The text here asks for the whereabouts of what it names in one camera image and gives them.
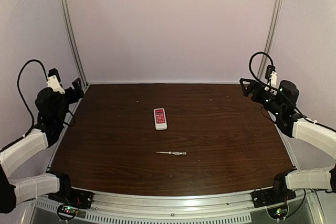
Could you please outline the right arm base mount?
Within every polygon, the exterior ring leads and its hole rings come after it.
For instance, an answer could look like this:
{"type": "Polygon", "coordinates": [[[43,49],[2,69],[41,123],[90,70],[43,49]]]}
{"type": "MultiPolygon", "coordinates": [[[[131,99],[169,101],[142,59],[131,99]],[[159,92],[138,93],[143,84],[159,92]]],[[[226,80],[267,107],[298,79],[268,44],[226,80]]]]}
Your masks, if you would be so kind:
{"type": "Polygon", "coordinates": [[[250,195],[254,208],[266,207],[268,216],[275,221],[285,220],[289,216],[288,201],[296,198],[296,193],[292,190],[284,193],[273,187],[256,188],[250,195]]]}

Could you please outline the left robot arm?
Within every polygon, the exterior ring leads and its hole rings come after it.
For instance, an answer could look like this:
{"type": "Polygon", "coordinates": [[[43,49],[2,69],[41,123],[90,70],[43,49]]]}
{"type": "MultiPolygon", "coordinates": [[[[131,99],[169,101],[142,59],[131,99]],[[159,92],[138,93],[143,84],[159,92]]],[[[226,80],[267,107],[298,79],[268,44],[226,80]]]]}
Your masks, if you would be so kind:
{"type": "Polygon", "coordinates": [[[37,124],[22,139],[1,149],[1,213],[8,214],[17,205],[40,195],[55,194],[61,199],[70,197],[70,177],[61,172],[45,172],[14,180],[9,177],[31,157],[57,143],[66,125],[69,106],[83,96],[79,78],[72,82],[72,87],[64,89],[58,77],[48,77],[47,87],[39,91],[35,100],[37,124]]]}

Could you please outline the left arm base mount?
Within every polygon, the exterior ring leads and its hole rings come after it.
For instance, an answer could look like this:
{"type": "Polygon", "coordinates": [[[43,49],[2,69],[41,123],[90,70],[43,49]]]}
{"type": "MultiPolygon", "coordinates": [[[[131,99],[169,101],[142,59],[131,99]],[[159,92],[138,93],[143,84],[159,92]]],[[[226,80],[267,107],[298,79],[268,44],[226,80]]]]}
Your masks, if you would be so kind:
{"type": "Polygon", "coordinates": [[[61,221],[69,222],[75,219],[81,210],[91,208],[93,192],[72,188],[68,196],[57,192],[48,194],[48,198],[60,203],[56,214],[61,221]]]}

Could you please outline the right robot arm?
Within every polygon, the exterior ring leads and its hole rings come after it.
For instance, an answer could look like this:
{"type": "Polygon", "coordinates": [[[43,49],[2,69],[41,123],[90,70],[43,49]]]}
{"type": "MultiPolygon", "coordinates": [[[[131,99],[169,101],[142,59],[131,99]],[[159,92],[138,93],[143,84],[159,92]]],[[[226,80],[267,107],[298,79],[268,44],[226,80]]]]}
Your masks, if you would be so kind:
{"type": "MultiPolygon", "coordinates": [[[[278,89],[266,90],[266,85],[256,80],[239,80],[243,95],[261,104],[276,119],[273,123],[289,138],[306,142],[335,159],[335,130],[301,115],[296,108],[299,90],[288,80],[282,80],[278,89]]],[[[335,165],[325,168],[292,170],[276,175],[273,188],[276,194],[296,189],[317,189],[335,193],[335,165]]]]}

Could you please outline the clear handle screwdriver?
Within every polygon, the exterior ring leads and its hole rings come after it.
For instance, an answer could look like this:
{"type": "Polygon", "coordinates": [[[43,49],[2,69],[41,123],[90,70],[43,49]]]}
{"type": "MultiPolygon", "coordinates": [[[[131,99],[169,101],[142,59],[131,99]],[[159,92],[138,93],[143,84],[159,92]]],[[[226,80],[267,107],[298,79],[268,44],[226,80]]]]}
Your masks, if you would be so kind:
{"type": "Polygon", "coordinates": [[[166,151],[156,151],[156,154],[166,154],[166,155],[175,155],[175,156],[186,156],[187,152],[166,152],[166,151]]]}

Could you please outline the white red remote control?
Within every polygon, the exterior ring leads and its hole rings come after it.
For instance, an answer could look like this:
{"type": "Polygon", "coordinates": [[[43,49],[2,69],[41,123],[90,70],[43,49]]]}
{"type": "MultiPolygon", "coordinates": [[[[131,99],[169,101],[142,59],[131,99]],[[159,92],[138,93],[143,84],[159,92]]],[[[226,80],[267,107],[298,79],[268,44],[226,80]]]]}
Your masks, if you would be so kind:
{"type": "Polygon", "coordinates": [[[164,108],[156,108],[153,110],[154,125],[157,131],[167,129],[167,119],[164,108]]]}

